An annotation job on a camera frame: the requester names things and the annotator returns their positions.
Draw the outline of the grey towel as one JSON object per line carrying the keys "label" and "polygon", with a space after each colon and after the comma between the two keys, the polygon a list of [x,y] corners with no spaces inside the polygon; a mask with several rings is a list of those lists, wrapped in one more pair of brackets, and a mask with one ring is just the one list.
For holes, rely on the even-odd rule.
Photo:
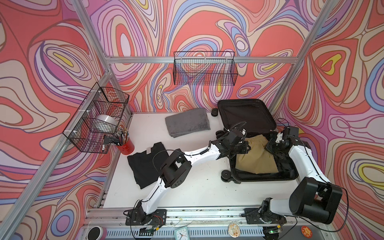
{"label": "grey towel", "polygon": [[210,130],[205,109],[198,108],[165,118],[168,133],[173,138]]}

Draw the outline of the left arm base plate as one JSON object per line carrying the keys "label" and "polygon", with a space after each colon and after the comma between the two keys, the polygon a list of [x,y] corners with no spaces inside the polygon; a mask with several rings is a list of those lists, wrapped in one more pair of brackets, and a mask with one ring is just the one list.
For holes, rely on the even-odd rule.
{"label": "left arm base plate", "polygon": [[142,209],[131,209],[123,212],[126,217],[126,226],[153,226],[160,227],[166,223],[167,210],[157,209],[152,214],[145,214]]}

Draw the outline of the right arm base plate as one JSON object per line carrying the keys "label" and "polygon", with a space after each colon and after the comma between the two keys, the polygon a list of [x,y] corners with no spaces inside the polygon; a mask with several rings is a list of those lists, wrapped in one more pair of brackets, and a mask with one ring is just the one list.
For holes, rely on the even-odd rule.
{"label": "right arm base plate", "polygon": [[287,223],[287,219],[269,210],[263,210],[259,208],[246,208],[241,217],[246,218],[247,224],[273,224],[273,225],[284,225]]}

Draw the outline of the black t-shirt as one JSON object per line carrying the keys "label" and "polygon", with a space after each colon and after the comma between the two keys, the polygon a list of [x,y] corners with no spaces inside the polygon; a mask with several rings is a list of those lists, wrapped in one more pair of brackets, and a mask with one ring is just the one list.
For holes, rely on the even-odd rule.
{"label": "black t-shirt", "polygon": [[144,151],[127,157],[141,190],[158,180],[160,167],[168,157],[168,152],[161,142],[155,143],[149,154]]}

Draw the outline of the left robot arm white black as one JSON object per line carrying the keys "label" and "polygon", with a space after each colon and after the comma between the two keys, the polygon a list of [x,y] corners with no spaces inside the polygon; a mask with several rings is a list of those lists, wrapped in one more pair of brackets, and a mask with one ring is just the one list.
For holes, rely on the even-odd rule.
{"label": "left robot arm white black", "polygon": [[235,145],[216,140],[205,148],[191,152],[174,150],[159,170],[156,185],[146,198],[139,200],[136,206],[127,213],[126,223],[129,225],[146,225],[155,217],[161,199],[171,189],[179,187],[187,178],[194,166],[216,161],[234,154],[247,154],[251,150],[248,142],[243,140]]}

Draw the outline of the khaki shorts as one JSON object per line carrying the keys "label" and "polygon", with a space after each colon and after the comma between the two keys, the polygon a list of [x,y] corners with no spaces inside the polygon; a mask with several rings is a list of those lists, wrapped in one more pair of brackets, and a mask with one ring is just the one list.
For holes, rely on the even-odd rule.
{"label": "khaki shorts", "polygon": [[274,156],[265,147],[268,140],[263,135],[246,138],[251,149],[247,154],[236,156],[236,169],[252,174],[278,173]]}

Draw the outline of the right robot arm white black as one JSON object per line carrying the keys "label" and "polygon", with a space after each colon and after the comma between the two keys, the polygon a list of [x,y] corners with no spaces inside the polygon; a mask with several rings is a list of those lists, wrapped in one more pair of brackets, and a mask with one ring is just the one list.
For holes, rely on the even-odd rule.
{"label": "right robot arm white black", "polygon": [[289,136],[285,142],[291,144],[288,156],[298,171],[298,186],[288,199],[266,198],[258,210],[261,221],[301,217],[327,225],[332,223],[343,196],[342,188],[325,177],[302,140]]}

